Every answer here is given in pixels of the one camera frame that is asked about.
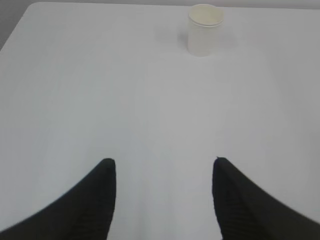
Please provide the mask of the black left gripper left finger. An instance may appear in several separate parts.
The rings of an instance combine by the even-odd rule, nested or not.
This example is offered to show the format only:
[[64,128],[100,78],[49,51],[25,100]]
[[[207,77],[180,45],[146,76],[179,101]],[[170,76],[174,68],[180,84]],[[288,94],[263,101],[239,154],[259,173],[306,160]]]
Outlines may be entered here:
[[101,160],[59,199],[3,230],[2,240],[105,240],[117,195],[116,163]]

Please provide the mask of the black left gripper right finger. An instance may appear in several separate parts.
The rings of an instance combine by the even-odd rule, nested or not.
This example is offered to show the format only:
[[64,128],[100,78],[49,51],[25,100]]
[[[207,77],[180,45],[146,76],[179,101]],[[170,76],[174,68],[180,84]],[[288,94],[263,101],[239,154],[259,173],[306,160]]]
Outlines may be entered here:
[[318,240],[319,223],[261,189],[227,158],[212,169],[212,196],[224,240]]

